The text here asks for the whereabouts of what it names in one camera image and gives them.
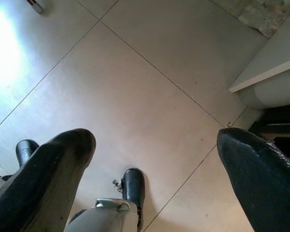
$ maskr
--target tile floor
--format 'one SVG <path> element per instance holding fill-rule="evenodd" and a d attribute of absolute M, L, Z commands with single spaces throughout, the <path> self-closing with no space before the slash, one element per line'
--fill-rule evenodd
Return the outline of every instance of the tile floor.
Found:
<path fill-rule="evenodd" d="M 266 39 L 209 0 L 0 0 L 0 175 L 15 145 L 83 127 L 97 150 L 72 213 L 146 175 L 144 231 L 252 231 L 216 152 L 260 112 L 228 86 Z"/>

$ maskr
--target black boot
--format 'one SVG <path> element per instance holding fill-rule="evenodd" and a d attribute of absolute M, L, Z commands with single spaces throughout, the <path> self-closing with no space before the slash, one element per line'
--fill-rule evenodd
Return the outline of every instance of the black boot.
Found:
<path fill-rule="evenodd" d="M 139 220 L 137 223 L 138 232 L 143 226 L 143 203 L 145 199 L 145 181 L 143 173 L 137 168 L 126 170 L 122 178 L 122 199 L 131 201 L 137 206 Z"/>
<path fill-rule="evenodd" d="M 16 156 L 19 167 L 23 166 L 39 145 L 30 139 L 22 140 L 16 145 Z"/>

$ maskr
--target metal object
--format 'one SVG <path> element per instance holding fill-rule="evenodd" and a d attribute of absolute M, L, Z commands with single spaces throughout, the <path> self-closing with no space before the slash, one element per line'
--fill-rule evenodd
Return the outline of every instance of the metal object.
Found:
<path fill-rule="evenodd" d="M 120 193 L 122 193 L 122 184 L 121 184 L 121 181 L 118 182 L 117 180 L 113 180 L 113 184 L 117 188 L 117 191 L 120 192 Z"/>
<path fill-rule="evenodd" d="M 112 208 L 117 211 L 129 211 L 132 213 L 137 213 L 136 204 L 122 199 L 114 198 L 97 198 L 96 208 Z"/>
<path fill-rule="evenodd" d="M 43 12 L 43 7 L 37 3 L 35 0 L 27 0 L 36 13 L 41 14 Z"/>

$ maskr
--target tile grout line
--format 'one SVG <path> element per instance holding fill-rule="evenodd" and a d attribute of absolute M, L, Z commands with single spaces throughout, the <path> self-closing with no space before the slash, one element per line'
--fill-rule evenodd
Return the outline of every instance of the tile grout line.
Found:
<path fill-rule="evenodd" d="M 143 230 L 145 232 L 147 228 L 153 223 L 153 221 L 158 217 L 158 215 L 162 212 L 162 210 L 168 205 L 168 203 L 174 198 L 174 196 L 179 192 L 179 190 L 184 186 L 184 184 L 190 179 L 190 177 L 195 173 L 195 171 L 201 166 L 201 164 L 205 161 L 205 159 L 209 156 L 209 154 L 214 150 L 214 148 L 217 145 L 214 145 L 214 147 L 207 153 L 207 155 L 204 157 L 204 159 L 199 163 L 199 165 L 193 170 L 193 172 L 188 176 L 188 178 L 184 181 L 184 183 L 177 189 L 177 191 L 173 194 L 173 196 L 165 203 L 165 205 L 157 212 L 156 216 L 150 221 L 150 223 L 146 226 L 146 228 Z"/>
<path fill-rule="evenodd" d="M 185 91 L 183 91 L 174 81 L 172 81 L 170 78 L 168 78 L 166 75 L 164 75 L 163 72 L 161 72 L 155 65 L 153 65 L 151 62 L 149 62 L 148 59 L 146 59 L 143 55 L 141 55 L 138 51 L 136 51 L 130 44 L 128 44 L 124 39 L 122 39 L 119 35 L 116 34 L 112 29 L 110 29 L 105 23 L 103 23 L 101 20 L 99 20 L 103 25 L 105 25 L 111 32 L 113 32 L 118 38 L 120 38 L 126 45 L 128 45 L 133 51 L 135 51 L 138 55 L 140 55 L 147 63 L 149 63 L 151 66 L 153 66 L 159 73 L 161 73 L 167 80 L 169 80 L 173 85 L 175 85 L 181 92 L 183 92 L 187 97 L 189 97 L 195 104 L 197 104 L 201 109 L 203 109 L 208 115 L 210 115 L 219 125 L 221 125 L 223 128 L 226 128 L 223 126 L 216 118 L 214 118 L 207 110 L 205 110 L 200 104 L 198 104 L 191 96 L 189 96 Z"/>
<path fill-rule="evenodd" d="M 213 5 L 215 5 L 216 7 L 218 7 L 218 8 L 220 8 L 222 11 L 224 11 L 225 13 L 227 13 L 228 15 L 230 15 L 231 17 L 233 17 L 233 18 L 235 18 L 235 19 L 237 19 L 238 21 L 239 21 L 239 19 L 238 18 L 236 18 L 235 16 L 233 16 L 233 15 L 231 15 L 225 8 L 223 8 L 221 5 L 219 5 L 218 3 L 216 3 L 214 0 L 209 0 Z M 265 36 L 265 35 L 263 35 L 260 31 L 258 31 L 257 30 L 257 33 L 259 34 L 259 35 L 262 35 L 264 38 L 266 38 L 267 40 L 266 41 L 268 41 L 269 39 Z"/>
<path fill-rule="evenodd" d="M 97 18 L 99 21 L 112 9 L 113 6 L 116 5 L 116 3 L 118 2 L 119 0 L 117 0 L 100 18 L 98 18 L 97 16 L 95 16 L 89 9 L 87 9 L 86 6 L 84 6 L 82 3 L 80 3 L 78 0 L 77 0 L 77 3 L 80 4 L 85 10 L 87 10 L 89 13 L 91 13 L 95 18 Z"/>
<path fill-rule="evenodd" d="M 237 120 L 242 116 L 242 114 L 245 112 L 245 110 L 248 108 L 248 106 L 246 106 L 246 108 L 240 113 L 240 115 L 236 118 L 236 120 L 232 123 L 232 125 L 230 127 L 233 127 L 234 124 L 237 122 Z"/>
<path fill-rule="evenodd" d="M 2 123 L 18 108 L 18 106 L 40 85 L 40 83 L 53 71 L 55 67 L 59 65 L 59 63 L 75 48 L 76 45 L 93 29 L 93 27 L 99 22 L 97 21 L 94 23 L 94 25 L 73 45 L 73 47 L 54 65 L 54 67 L 33 87 L 32 90 L 17 104 L 17 106 L 2 120 L 0 123 L 0 126 Z"/>
<path fill-rule="evenodd" d="M 4 170 L 5 173 L 7 173 L 8 175 L 10 175 L 1 165 L 0 165 L 1 169 Z"/>

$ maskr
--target black rain boot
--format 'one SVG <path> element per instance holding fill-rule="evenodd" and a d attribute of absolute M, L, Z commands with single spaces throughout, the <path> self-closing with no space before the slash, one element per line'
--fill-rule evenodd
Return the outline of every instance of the black rain boot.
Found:
<path fill-rule="evenodd" d="M 16 145 L 16 156 L 19 167 L 23 166 L 39 145 L 30 139 L 22 140 Z"/>
<path fill-rule="evenodd" d="M 122 199 L 131 201 L 137 206 L 139 216 L 137 230 L 140 232 L 143 227 L 143 203 L 145 199 L 145 181 L 142 171 L 137 168 L 126 170 L 121 185 Z"/>

